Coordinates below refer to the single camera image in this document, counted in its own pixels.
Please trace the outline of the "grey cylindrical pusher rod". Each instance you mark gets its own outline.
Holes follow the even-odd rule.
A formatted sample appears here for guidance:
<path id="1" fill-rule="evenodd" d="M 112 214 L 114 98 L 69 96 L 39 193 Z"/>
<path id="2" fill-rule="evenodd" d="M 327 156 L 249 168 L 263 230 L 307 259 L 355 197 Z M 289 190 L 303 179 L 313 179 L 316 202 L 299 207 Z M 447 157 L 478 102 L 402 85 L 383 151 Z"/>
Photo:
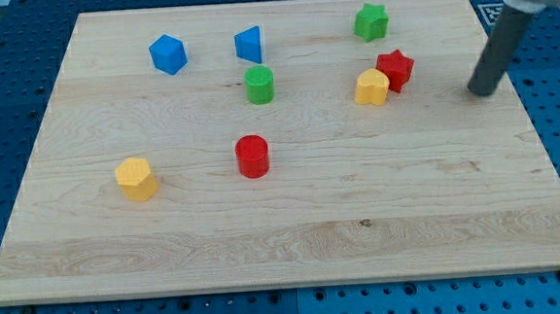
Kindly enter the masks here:
<path id="1" fill-rule="evenodd" d="M 503 6 L 468 83 L 472 94 L 485 97 L 496 91 L 533 17 L 532 13 Z"/>

